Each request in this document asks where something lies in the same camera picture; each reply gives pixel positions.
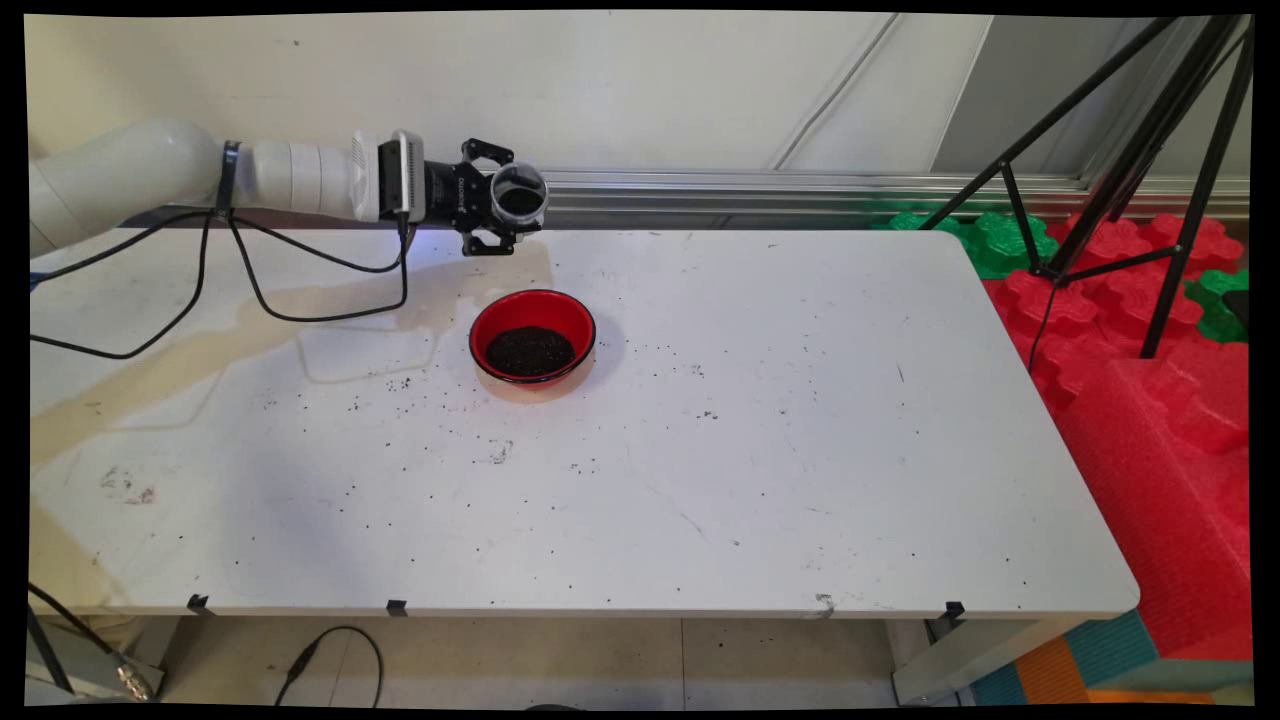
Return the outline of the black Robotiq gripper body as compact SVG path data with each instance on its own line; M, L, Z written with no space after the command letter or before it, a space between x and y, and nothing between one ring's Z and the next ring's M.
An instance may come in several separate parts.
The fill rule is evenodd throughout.
M425 225L460 233L494 228L490 178L474 159L425 161Z

